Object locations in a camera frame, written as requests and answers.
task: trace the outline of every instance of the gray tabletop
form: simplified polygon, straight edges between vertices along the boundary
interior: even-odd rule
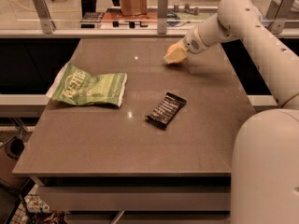
[[[120,108],[50,101],[15,175],[229,175],[236,134],[253,107],[221,46],[167,66],[176,38],[82,39],[72,64],[128,74]],[[167,92],[187,100],[166,130],[146,115]]]

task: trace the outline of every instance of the dark chocolate bar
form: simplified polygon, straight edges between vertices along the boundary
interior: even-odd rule
[[[154,125],[165,129],[172,118],[186,103],[186,100],[168,92],[151,114],[146,117],[149,118],[149,121]]]

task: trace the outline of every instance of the sponge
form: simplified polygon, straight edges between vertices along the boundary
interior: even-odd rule
[[[187,58],[187,50],[182,40],[180,40],[168,48],[164,60],[166,63],[181,63]]]

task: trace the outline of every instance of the green chip bag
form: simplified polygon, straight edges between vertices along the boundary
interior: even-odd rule
[[[120,107],[126,80],[125,73],[91,76],[67,63],[46,95],[71,105],[112,104]]]

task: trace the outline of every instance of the brown table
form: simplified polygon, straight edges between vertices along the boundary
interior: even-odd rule
[[[221,46],[165,65],[177,41],[82,39],[73,65],[128,74],[121,108],[50,101],[14,174],[54,209],[229,210],[235,137],[254,109]],[[161,130],[145,116],[168,91],[187,104]]]

